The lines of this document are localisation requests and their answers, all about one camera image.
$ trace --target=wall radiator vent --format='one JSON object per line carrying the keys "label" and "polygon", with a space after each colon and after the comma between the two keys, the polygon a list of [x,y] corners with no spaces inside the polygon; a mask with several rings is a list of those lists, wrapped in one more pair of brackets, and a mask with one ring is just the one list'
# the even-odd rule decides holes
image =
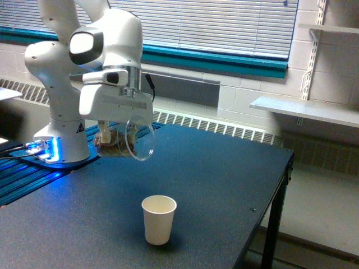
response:
{"label": "wall radiator vent", "polygon": [[[48,95],[42,86],[0,78],[0,87],[19,91],[22,96],[18,99],[22,101],[48,106]],[[285,133],[283,136],[279,136],[263,129],[157,108],[154,109],[153,121],[293,149],[296,154],[295,162],[297,163],[359,175],[359,148],[356,146],[343,146],[339,143],[296,134]]]}

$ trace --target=table leg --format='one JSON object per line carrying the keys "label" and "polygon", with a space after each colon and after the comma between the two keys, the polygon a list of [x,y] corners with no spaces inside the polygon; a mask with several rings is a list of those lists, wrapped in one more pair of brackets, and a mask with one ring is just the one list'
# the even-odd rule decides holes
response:
{"label": "table leg", "polygon": [[288,170],[284,176],[284,180],[277,191],[273,202],[271,203],[270,216],[268,222],[268,228],[265,238],[264,251],[262,257],[261,269],[271,269],[275,244],[277,243],[280,218],[282,217],[282,210],[284,204],[284,198],[286,196],[286,189],[288,185]]}

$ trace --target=white brick wall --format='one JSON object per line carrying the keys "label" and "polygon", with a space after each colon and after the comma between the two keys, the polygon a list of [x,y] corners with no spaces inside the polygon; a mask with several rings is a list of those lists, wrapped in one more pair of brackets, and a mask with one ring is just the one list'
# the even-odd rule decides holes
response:
{"label": "white brick wall", "polygon": [[[296,25],[315,24],[316,0],[301,0]],[[330,0],[325,24],[359,27],[359,1]],[[312,38],[308,29],[296,27],[285,79],[214,74],[173,67],[143,64],[145,72],[163,76],[220,84],[217,109],[194,103],[157,97],[155,106],[205,117],[277,129],[280,122],[271,113],[250,109],[249,104],[262,94],[280,94],[296,98],[306,72]],[[0,44],[0,73],[22,80],[37,81],[23,64],[25,47]],[[359,105],[359,35],[323,33],[310,98],[341,104]]]}

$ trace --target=black cable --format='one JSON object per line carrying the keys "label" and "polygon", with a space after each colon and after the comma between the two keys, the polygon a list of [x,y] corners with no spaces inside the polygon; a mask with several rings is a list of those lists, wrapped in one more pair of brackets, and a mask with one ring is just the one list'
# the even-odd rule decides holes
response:
{"label": "black cable", "polygon": [[13,152],[13,151],[16,151],[16,150],[24,150],[24,149],[26,149],[26,146],[13,147],[12,149],[1,151],[0,156],[4,155],[4,154],[7,154],[7,153],[10,153],[10,152]]}
{"label": "black cable", "polygon": [[0,160],[13,160],[13,159],[19,159],[19,158],[25,158],[25,157],[30,157],[30,156],[35,156],[37,155],[37,153],[32,153],[32,154],[27,154],[27,155],[21,155],[21,156],[10,156],[10,157],[1,157]]}
{"label": "black cable", "polygon": [[151,78],[150,74],[146,74],[145,77],[146,77],[146,80],[147,80],[148,84],[150,85],[150,88],[152,89],[152,92],[153,92],[153,95],[152,95],[152,103],[153,103],[153,101],[155,100],[155,96],[156,96],[155,85],[152,82],[152,78]]}

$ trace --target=teal window frame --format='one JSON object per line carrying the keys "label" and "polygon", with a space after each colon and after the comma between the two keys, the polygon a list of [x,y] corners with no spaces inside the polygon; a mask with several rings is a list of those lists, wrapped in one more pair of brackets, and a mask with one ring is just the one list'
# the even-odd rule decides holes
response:
{"label": "teal window frame", "polygon": [[[58,40],[57,35],[40,31],[0,27],[0,42],[32,44]],[[288,61],[198,52],[144,45],[142,61],[261,77],[285,78]]]}

